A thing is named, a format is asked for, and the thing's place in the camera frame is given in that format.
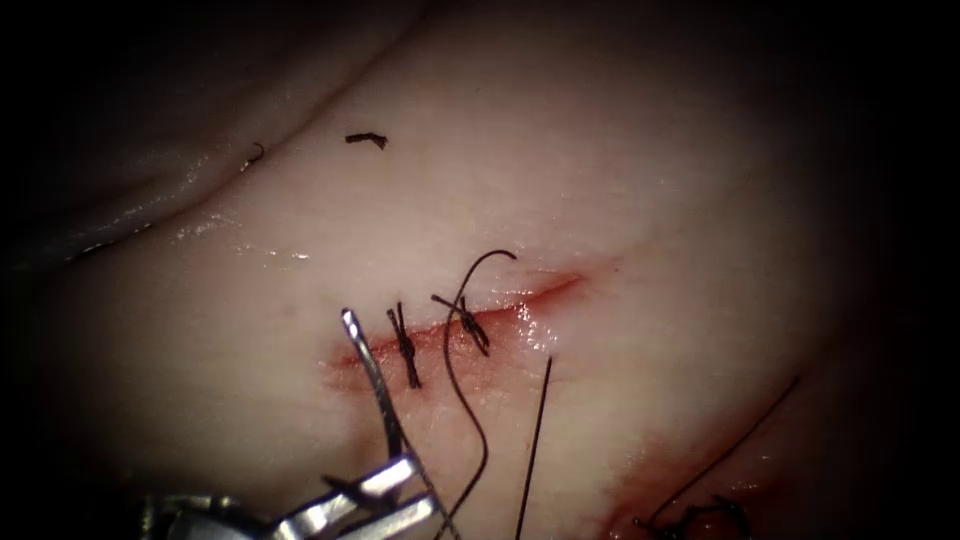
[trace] curved suture thread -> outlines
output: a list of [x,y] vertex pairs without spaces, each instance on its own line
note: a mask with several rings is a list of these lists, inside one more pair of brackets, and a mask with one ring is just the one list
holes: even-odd
[[[467,412],[467,415],[470,417],[470,421],[473,422],[473,426],[474,428],[476,428],[477,434],[480,435],[480,443],[483,446],[482,453],[480,456],[480,465],[477,467],[477,472],[473,474],[473,477],[470,479],[470,482],[467,483],[467,486],[464,488],[463,493],[460,495],[460,498],[458,498],[457,502],[453,505],[453,507],[450,508],[450,520],[445,521],[443,523],[443,525],[440,527],[440,530],[437,531],[436,536],[434,536],[434,540],[438,540],[441,536],[443,536],[443,533],[446,531],[447,527],[452,526],[453,522],[451,520],[453,519],[453,516],[456,515],[457,510],[460,509],[460,506],[463,504],[466,498],[470,495],[470,492],[473,491],[473,488],[474,486],[476,486],[477,481],[480,480],[480,476],[483,474],[483,470],[487,467],[487,459],[489,458],[489,454],[490,454],[490,449],[487,445],[487,436],[483,432],[483,427],[480,426],[480,421],[477,419],[477,415],[473,412],[473,409],[470,407],[470,404],[467,403],[467,398],[463,395],[463,390],[460,389],[460,383],[457,382],[457,377],[453,373],[453,364],[450,361],[450,329],[451,329],[451,326],[453,325],[454,313],[461,314],[461,320],[464,320],[463,313],[466,312],[466,309],[463,307],[460,307],[460,306],[464,306],[464,303],[461,302],[461,298],[463,298],[463,290],[467,287],[467,283],[470,281],[470,277],[473,276],[473,272],[477,269],[478,266],[480,266],[480,263],[482,263],[489,257],[493,257],[494,255],[504,255],[506,257],[509,257],[512,260],[517,259],[516,255],[503,249],[497,249],[494,251],[490,251],[488,253],[484,253],[483,255],[480,256],[479,259],[477,259],[473,263],[473,266],[470,267],[470,270],[467,271],[467,275],[466,277],[463,278],[463,282],[460,284],[460,289],[457,291],[457,295],[453,298],[453,301],[446,302],[442,298],[436,295],[431,296],[431,299],[433,299],[435,302],[439,302],[447,306],[448,308],[450,308],[450,311],[447,313],[447,322],[446,322],[446,325],[444,326],[444,331],[443,331],[443,364],[447,369],[447,375],[450,378],[450,385],[453,387],[453,392],[457,395],[457,399],[460,400],[460,404],[463,405],[464,410]],[[464,325],[464,330],[468,331],[466,324]],[[468,333],[471,334],[475,342],[477,342],[478,339],[480,339],[477,335],[475,335],[474,332],[468,331]]]

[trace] forceps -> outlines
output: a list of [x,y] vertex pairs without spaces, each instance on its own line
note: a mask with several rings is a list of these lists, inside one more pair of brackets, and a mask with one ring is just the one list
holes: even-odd
[[343,520],[364,504],[387,505],[383,515],[375,515],[340,531],[337,539],[380,540],[399,534],[425,521],[437,510],[436,500],[429,493],[420,493],[397,505],[386,500],[388,493],[399,488],[419,473],[410,455],[402,454],[351,484],[355,493],[335,490],[311,501],[283,518],[268,538],[270,540],[305,540],[314,538],[331,525]]
[[[430,493],[420,493],[397,504],[385,497],[418,474],[416,461],[400,455],[355,482],[343,482],[265,528],[238,527],[201,512],[200,498],[175,501],[184,508],[176,512],[165,540],[383,540],[426,521],[438,509]],[[355,511],[372,515],[346,526]],[[154,538],[148,534],[142,538]]]

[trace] surgical suture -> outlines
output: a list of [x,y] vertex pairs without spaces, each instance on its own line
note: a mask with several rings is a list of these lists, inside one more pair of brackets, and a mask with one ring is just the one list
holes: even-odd
[[488,357],[490,356],[490,354],[487,352],[487,348],[490,347],[490,339],[487,338],[487,333],[483,331],[483,328],[480,326],[480,323],[477,322],[477,319],[467,310],[466,296],[460,297],[459,306],[454,305],[451,302],[447,302],[435,294],[432,295],[430,299],[434,302],[439,302],[455,311],[457,315],[460,316],[460,324],[463,325],[463,331],[473,338],[473,342],[477,345],[477,348],[480,349],[480,354]]
[[656,510],[654,510],[653,514],[651,514],[646,521],[641,520],[639,517],[634,517],[633,524],[649,532],[655,538],[659,538],[661,540],[684,540],[687,537],[687,528],[690,527],[690,525],[692,525],[699,516],[701,516],[702,514],[720,513],[720,514],[726,514],[727,516],[731,517],[734,521],[736,521],[737,529],[739,531],[738,534],[740,534],[742,538],[752,538],[753,533],[751,532],[750,522],[747,520],[746,512],[744,512],[743,508],[739,504],[737,504],[735,501],[721,497],[720,495],[713,496],[714,501],[716,502],[715,504],[712,504],[710,506],[698,506],[698,505],[688,506],[684,511],[683,516],[680,518],[680,520],[675,523],[671,523],[663,527],[657,527],[655,525],[655,522],[656,522],[657,516],[659,516],[660,513],[663,512],[670,503],[678,499],[688,489],[690,489],[697,482],[699,482],[704,476],[706,476],[707,473],[712,471],[714,468],[717,467],[717,465],[719,465],[728,457],[730,457],[730,455],[733,454],[733,452],[741,444],[743,444],[743,442],[747,440],[750,437],[750,435],[752,435],[757,430],[757,428],[759,428],[760,425],[763,424],[763,422],[771,414],[773,414],[773,411],[776,410],[776,408],[779,407],[781,403],[783,403],[783,400],[785,400],[787,396],[790,395],[790,392],[793,391],[793,389],[797,386],[799,382],[800,382],[800,378],[794,377],[794,379],[790,382],[790,385],[787,386],[787,389],[780,394],[780,396],[776,399],[776,401],[773,402],[773,404],[766,410],[766,412],[759,419],[757,419],[757,421],[754,422],[754,424],[750,427],[750,429],[747,430],[747,432],[744,433],[739,439],[737,439],[737,441],[734,442],[732,446],[730,446],[723,454],[717,457],[717,459],[713,460],[713,462],[710,463],[710,465],[708,465],[705,469],[703,469],[696,476],[691,478],[673,495],[671,495],[668,499],[666,499]]
[[413,346],[413,340],[407,335],[407,327],[403,324],[403,306],[397,302],[397,312],[392,309],[387,310],[387,318],[393,324],[393,331],[397,335],[397,343],[400,348],[400,356],[407,364],[407,380],[410,388],[420,388],[420,377],[417,375],[417,366],[413,362],[416,348]]

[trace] black suture thread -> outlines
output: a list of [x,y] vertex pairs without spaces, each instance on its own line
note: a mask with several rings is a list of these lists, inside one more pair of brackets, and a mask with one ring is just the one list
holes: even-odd
[[267,149],[264,148],[262,144],[260,144],[260,143],[253,143],[253,144],[254,144],[254,146],[260,148],[260,155],[258,155],[257,157],[253,157],[253,158],[248,159],[248,160],[247,160],[247,165],[253,165],[254,163],[260,161],[260,159],[263,157],[263,155],[267,153]]
[[413,357],[417,349],[413,346],[413,340],[407,335],[407,327],[403,324],[403,306],[400,302],[397,302],[396,314],[394,314],[392,309],[387,310],[387,318],[390,319],[390,323],[393,325],[393,331],[397,335],[400,356],[403,357],[403,361],[407,364],[407,382],[410,383],[410,388],[421,388],[423,385],[420,384],[420,377],[417,375],[417,366],[413,362]]
[[390,142],[383,135],[377,135],[376,133],[357,133],[354,135],[347,135],[344,139],[347,141],[347,144],[370,141],[377,145],[381,150],[383,150],[384,147],[387,146],[387,143]]
[[466,295],[460,297],[460,313],[463,317],[464,327],[467,328],[467,331],[470,332],[470,335],[474,336],[474,342],[480,346],[481,352],[483,352],[484,356],[489,356],[486,349],[490,346],[490,340],[487,339],[487,333],[483,331],[483,327],[477,322],[477,319],[473,316],[473,313],[470,313],[470,311],[467,310]]
[[328,486],[342,493],[348,499],[354,502],[360,508],[374,513],[381,514],[386,512],[392,512],[397,509],[397,501],[393,500],[389,496],[378,497],[376,495],[369,495],[364,493],[360,489],[360,484],[358,482],[348,482],[346,480],[341,480],[334,476],[321,475],[320,476]]
[[[467,412],[467,415],[470,417],[470,421],[473,422],[474,428],[476,428],[477,433],[480,435],[480,443],[483,447],[483,452],[480,456],[480,465],[477,467],[477,472],[473,474],[473,478],[470,479],[470,482],[467,484],[467,487],[464,488],[463,493],[460,495],[460,498],[457,499],[456,504],[450,509],[450,518],[453,519],[453,516],[456,515],[457,510],[460,509],[460,506],[463,504],[463,501],[470,495],[470,492],[473,491],[474,486],[477,484],[477,481],[480,480],[480,476],[483,474],[483,470],[487,467],[487,460],[490,457],[490,448],[487,444],[487,436],[483,432],[483,428],[480,426],[480,421],[477,420],[477,415],[474,414],[473,409],[470,408],[470,404],[467,403],[467,398],[463,395],[463,390],[460,389],[460,383],[457,382],[457,377],[453,373],[453,363],[450,361],[450,329],[453,325],[453,314],[457,311],[457,303],[460,302],[460,297],[463,296],[463,290],[467,287],[467,282],[470,281],[470,276],[473,275],[473,271],[477,269],[477,266],[480,265],[488,257],[494,255],[505,255],[510,257],[513,260],[517,259],[517,256],[509,251],[497,249],[490,251],[480,256],[479,259],[474,261],[473,266],[470,267],[470,270],[467,271],[466,277],[463,278],[463,282],[460,284],[460,290],[457,291],[457,295],[453,298],[453,302],[450,302],[447,307],[450,307],[450,311],[447,312],[447,322],[443,328],[443,365],[447,368],[447,376],[450,379],[450,385],[453,387],[453,392],[457,395],[457,399],[460,400],[460,404],[463,405],[464,410]],[[439,540],[443,535],[447,526],[451,525],[452,521],[445,521],[440,527],[440,530],[437,531],[434,540]]]
[[[652,532],[652,533],[658,534],[658,535],[660,535],[662,538],[676,538],[676,539],[681,539],[681,538],[683,538],[683,534],[682,534],[683,531],[682,531],[682,530],[680,530],[680,529],[674,530],[674,528],[673,528],[673,527],[670,527],[670,526],[668,526],[668,527],[666,527],[666,528],[664,528],[664,529],[658,529],[658,528],[653,524],[653,522],[657,519],[657,516],[659,516],[660,513],[663,512],[663,511],[667,508],[667,506],[668,506],[672,501],[675,501],[676,499],[678,499],[678,498],[679,498],[681,495],[683,495],[688,489],[690,489],[690,488],[691,488],[692,486],[694,486],[697,482],[699,482],[704,476],[706,476],[710,471],[712,471],[714,468],[716,468],[717,465],[719,465],[720,463],[722,463],[723,461],[725,461],[727,458],[729,458],[730,455],[733,454],[733,452],[734,452],[741,444],[743,444],[744,441],[746,441],[751,435],[753,435],[753,433],[760,427],[760,425],[763,424],[763,422],[764,422],[771,414],[773,414],[773,411],[776,410],[776,408],[779,407],[780,404],[783,403],[783,401],[784,401],[785,399],[787,399],[787,396],[790,394],[790,392],[793,391],[794,388],[796,388],[797,384],[799,384],[799,383],[800,383],[800,377],[794,377],[793,380],[790,381],[790,385],[787,386],[787,389],[784,390],[783,393],[780,394],[780,397],[778,397],[778,398],[773,402],[773,404],[770,405],[770,408],[768,408],[768,409],[766,410],[766,412],[764,412],[763,415],[762,415],[759,419],[757,419],[757,421],[754,422],[752,426],[750,426],[750,429],[748,429],[746,433],[744,433],[739,439],[737,439],[737,441],[736,441],[735,443],[733,443],[733,445],[731,445],[723,454],[720,454],[720,456],[719,456],[717,459],[713,460],[713,462],[710,463],[710,465],[707,465],[706,468],[704,468],[704,469],[703,469],[702,471],[700,471],[696,476],[694,476],[692,479],[690,479],[689,482],[687,482],[686,484],[684,484],[683,487],[681,487],[680,489],[678,489],[678,490],[676,491],[676,493],[674,493],[673,495],[671,495],[670,497],[668,497],[665,501],[663,501],[663,504],[661,504],[661,505],[653,512],[653,514],[650,514],[650,517],[647,519],[647,521],[644,522],[644,521],[641,521],[640,518],[634,517],[634,518],[633,518],[633,524],[636,525],[637,527],[642,527],[642,528],[646,529],[647,531],[650,531],[650,532]],[[749,531],[749,524],[748,524],[747,521],[746,521],[746,514],[743,513],[743,509],[740,508],[739,505],[737,505],[737,504],[734,503],[733,501],[728,501],[727,499],[723,499],[723,498],[720,497],[719,495],[714,495],[714,497],[716,497],[716,498],[718,498],[718,499],[720,499],[720,500],[723,500],[724,502],[727,502],[727,503],[730,503],[731,505],[733,505],[733,506],[731,506],[731,507],[726,507],[726,510],[727,510],[727,511],[729,511],[729,512],[734,512],[735,515],[736,515],[736,512],[739,512],[740,514],[743,514],[743,520],[742,520],[742,522],[741,522],[741,530],[744,530],[744,527],[746,527],[746,530]],[[697,506],[691,506],[690,508],[708,508],[708,509],[713,509],[714,507],[697,507]],[[676,525],[680,525],[680,524],[683,525],[683,528],[686,528],[687,526],[690,525],[689,522],[685,522],[685,521],[683,521],[683,520],[681,520],[681,521],[680,521],[678,524],[676,524]]]
[[467,311],[467,303],[464,297],[460,297],[459,306],[452,302],[447,302],[435,294],[430,295],[430,299],[434,302],[438,302],[447,306],[460,315],[460,324],[463,325],[463,331],[473,339],[473,343],[476,344],[478,349],[480,349],[480,354],[486,357],[490,356],[490,353],[487,352],[487,347],[490,346],[490,340],[487,339],[487,333],[484,332],[483,328],[480,327],[480,323],[477,322],[477,319],[474,318],[473,314]]
[[520,501],[520,516],[517,518],[517,534],[514,537],[520,540],[520,531],[523,530],[523,516],[527,512],[527,495],[530,493],[530,480],[533,478],[533,463],[537,457],[537,443],[540,441],[540,425],[543,422],[543,407],[547,403],[547,385],[550,383],[550,368],[553,366],[553,357],[547,357],[547,371],[543,375],[543,389],[540,390],[540,408],[537,410],[537,427],[533,430],[533,445],[530,449],[530,463],[527,465],[527,479],[523,484],[523,499]]
[[643,528],[660,540],[686,540],[687,527],[692,525],[693,522],[700,517],[700,515],[708,513],[721,513],[726,514],[736,520],[737,528],[740,530],[740,538],[745,538],[747,540],[753,538],[753,532],[750,529],[750,523],[747,521],[747,514],[743,511],[743,508],[736,502],[721,497],[720,495],[714,495],[713,498],[717,500],[717,504],[712,506],[688,506],[687,509],[684,510],[683,517],[680,518],[680,521],[672,525],[667,525],[663,529],[656,529],[646,523],[640,522],[637,519],[634,519],[634,525]]

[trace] cut suture fragment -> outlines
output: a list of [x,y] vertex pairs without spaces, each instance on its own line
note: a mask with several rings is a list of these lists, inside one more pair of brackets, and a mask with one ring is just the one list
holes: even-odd
[[355,142],[370,141],[373,144],[380,147],[381,150],[387,146],[387,138],[383,135],[377,135],[376,133],[357,133],[354,135],[346,136],[347,144],[353,144]]
[[472,313],[467,311],[467,298],[465,296],[460,297],[459,306],[454,305],[451,302],[447,302],[435,294],[432,295],[430,299],[434,302],[439,302],[447,306],[460,315],[460,324],[463,325],[463,331],[473,338],[473,342],[477,345],[477,348],[480,349],[480,354],[487,357],[490,356],[490,354],[487,352],[487,347],[490,346],[490,340],[487,338],[487,333],[483,331],[480,323],[477,322],[477,319],[474,318]]
[[400,356],[407,364],[407,380],[410,388],[420,388],[420,377],[417,375],[417,366],[413,363],[413,357],[416,348],[413,346],[413,340],[407,335],[407,328],[403,324],[403,306],[397,302],[397,312],[392,309],[387,310],[387,318],[393,324],[393,331],[397,335],[397,343],[400,347]]

